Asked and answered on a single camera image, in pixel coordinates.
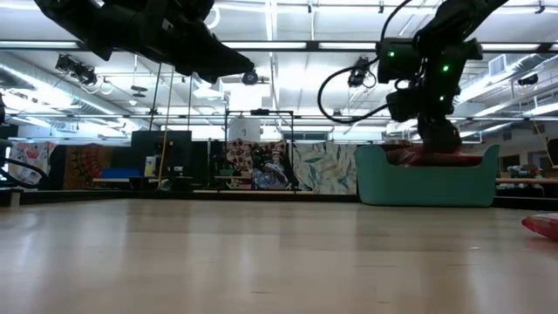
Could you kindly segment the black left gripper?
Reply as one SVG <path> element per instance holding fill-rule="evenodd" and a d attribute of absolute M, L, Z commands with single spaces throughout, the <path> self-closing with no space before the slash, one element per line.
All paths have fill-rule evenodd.
<path fill-rule="evenodd" d="M 220 42 L 203 22 L 163 24 L 144 48 L 143 56 L 173 65 L 185 75 L 196 72 L 209 82 L 255 67 L 249 58 Z"/>

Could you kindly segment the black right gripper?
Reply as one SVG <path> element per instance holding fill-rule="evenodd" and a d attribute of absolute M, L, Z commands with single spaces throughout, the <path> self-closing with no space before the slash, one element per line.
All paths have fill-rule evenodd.
<path fill-rule="evenodd" d="M 454 112 L 453 98 L 460 94 L 458 85 L 420 85 L 421 100 L 418 114 L 418 132 L 427 152 L 454 153 L 461 146 L 459 130 L 452 124 L 440 127 L 432 124 Z"/>

